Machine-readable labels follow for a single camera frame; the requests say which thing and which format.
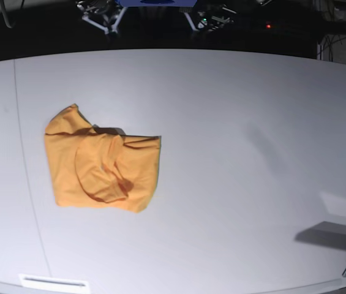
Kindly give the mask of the orange yellow T-shirt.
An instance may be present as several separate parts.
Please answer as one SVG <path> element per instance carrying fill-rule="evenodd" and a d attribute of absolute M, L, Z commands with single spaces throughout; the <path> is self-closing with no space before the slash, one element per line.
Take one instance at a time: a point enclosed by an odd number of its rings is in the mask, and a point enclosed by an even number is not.
<path fill-rule="evenodd" d="M 45 150 L 56 204 L 143 211 L 157 187 L 160 137 L 98 130 L 73 104 L 47 125 Z"/>

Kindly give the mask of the white label strip on table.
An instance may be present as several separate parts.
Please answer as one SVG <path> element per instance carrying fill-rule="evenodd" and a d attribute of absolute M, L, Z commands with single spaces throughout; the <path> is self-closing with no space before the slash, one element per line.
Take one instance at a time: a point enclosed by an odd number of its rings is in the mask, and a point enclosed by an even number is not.
<path fill-rule="evenodd" d="M 45 287 L 47 285 L 65 285 L 65 286 L 79 286 L 79 287 L 89 287 L 87 281 L 73 280 L 73 279 L 61 279 L 54 277 L 45 277 L 45 276 L 35 276 L 29 274 L 19 274 L 21 285 L 24 287 L 37 288 Z"/>

